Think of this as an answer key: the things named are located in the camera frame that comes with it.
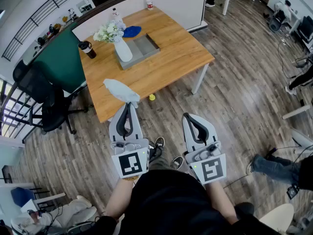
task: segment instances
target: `white cloth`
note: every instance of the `white cloth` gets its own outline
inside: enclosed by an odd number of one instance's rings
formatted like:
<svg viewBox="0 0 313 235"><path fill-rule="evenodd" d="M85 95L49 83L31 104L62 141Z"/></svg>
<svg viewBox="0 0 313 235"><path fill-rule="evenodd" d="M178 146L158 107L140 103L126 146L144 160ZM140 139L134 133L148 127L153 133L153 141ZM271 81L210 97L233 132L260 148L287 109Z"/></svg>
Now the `white cloth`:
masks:
<svg viewBox="0 0 313 235"><path fill-rule="evenodd" d="M282 2L277 2L274 5L274 10L275 10L274 15L276 15L278 13L278 11L280 11L280 10L283 11L287 21L291 22L291 12L290 12L289 7L287 5L283 4Z"/></svg>
<svg viewBox="0 0 313 235"><path fill-rule="evenodd" d="M11 224L15 230L22 234L35 235L46 226L49 226L53 219L55 220L51 226L66 228L74 214L90 207L91 203L85 199L75 199L68 205L59 207L59 210L55 209L51 212L43 213L37 224L34 223L34 220L28 213L22 213L18 217L13 218Z"/></svg>

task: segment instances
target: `black shirt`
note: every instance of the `black shirt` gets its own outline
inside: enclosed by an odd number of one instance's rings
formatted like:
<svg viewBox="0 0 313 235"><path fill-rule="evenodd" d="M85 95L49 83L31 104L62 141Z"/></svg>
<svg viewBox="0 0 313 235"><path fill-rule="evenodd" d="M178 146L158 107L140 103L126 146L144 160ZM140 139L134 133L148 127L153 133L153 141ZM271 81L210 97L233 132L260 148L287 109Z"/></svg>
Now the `black shirt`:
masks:
<svg viewBox="0 0 313 235"><path fill-rule="evenodd" d="M258 229L259 221L253 216L248 223L252 233L243 231L247 227L244 220L231 226L212 208L203 186L189 174L153 170L142 175L134 187L119 234L271 234L268 227ZM84 235L111 235L115 226L113 218L101 217Z"/></svg>

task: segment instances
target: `plastic bottle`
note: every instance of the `plastic bottle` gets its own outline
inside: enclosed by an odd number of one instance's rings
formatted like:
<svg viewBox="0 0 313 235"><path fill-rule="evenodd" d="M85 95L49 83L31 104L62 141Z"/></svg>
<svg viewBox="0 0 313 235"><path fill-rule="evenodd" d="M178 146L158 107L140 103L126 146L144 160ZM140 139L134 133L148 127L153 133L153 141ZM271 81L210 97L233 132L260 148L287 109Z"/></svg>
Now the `plastic bottle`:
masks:
<svg viewBox="0 0 313 235"><path fill-rule="evenodd" d="M153 10L153 4L151 0L146 0L148 10Z"/></svg>
<svg viewBox="0 0 313 235"><path fill-rule="evenodd" d="M119 14L119 12L117 11L117 9L113 8L112 14L113 14L114 20L121 21L123 23L123 19L122 19L121 15Z"/></svg>

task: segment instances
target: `white vase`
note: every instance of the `white vase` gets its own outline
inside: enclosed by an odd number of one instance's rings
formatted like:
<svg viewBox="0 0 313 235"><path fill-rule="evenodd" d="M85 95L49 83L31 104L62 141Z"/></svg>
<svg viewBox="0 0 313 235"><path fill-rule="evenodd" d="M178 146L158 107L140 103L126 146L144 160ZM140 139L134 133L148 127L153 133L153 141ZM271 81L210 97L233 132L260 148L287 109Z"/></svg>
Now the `white vase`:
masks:
<svg viewBox="0 0 313 235"><path fill-rule="evenodd" d="M128 62L133 58L131 50L123 39L117 43L114 43L114 46L118 56L123 62Z"/></svg>

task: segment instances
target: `laminate floor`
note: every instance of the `laminate floor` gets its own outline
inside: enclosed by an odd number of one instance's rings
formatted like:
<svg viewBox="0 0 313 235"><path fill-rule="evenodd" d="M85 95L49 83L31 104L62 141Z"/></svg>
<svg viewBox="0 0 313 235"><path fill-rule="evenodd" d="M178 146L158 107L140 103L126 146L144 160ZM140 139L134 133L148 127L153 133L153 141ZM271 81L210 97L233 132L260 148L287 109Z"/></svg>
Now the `laminate floor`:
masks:
<svg viewBox="0 0 313 235"><path fill-rule="evenodd" d="M193 73L157 92L155 101L142 100L137 112L144 136L153 141L164 136L166 150L173 158L185 151L182 114L189 112L207 119L215 126L227 156L227 178L222 185L231 201L250 201L258 218L290 202L298 218L310 207L310 192L302 190L290 201L287 185L263 174L243 176L255 154L265 155L271 147L295 146L291 127L308 136L313 134L312 112L288 120L281 118L298 108L300 99L309 103L313 96L311 87L298 89L297 96L284 89L289 79L284 76L282 60L287 76L298 74L300 70L291 61L302 56L302 48L287 39L291 47L280 45L281 60L277 48L284 35L269 30L262 16L266 6L258 0L230 0L223 16L223 7L219 6L223 1L216 0L215 7L205 9L209 27L192 33L216 58L199 92L190 92ZM91 99L85 88L72 106L88 103ZM70 116L70 122L77 130L75 136L69 134L65 124L62 130L45 136L35 129L26 139L21 161L7 171L14 182L32 181L52 193L64 191L67 197L63 202L84 195L102 212L118 179L111 161L109 125L99 122L94 109ZM292 151L281 149L277 155L294 160Z"/></svg>

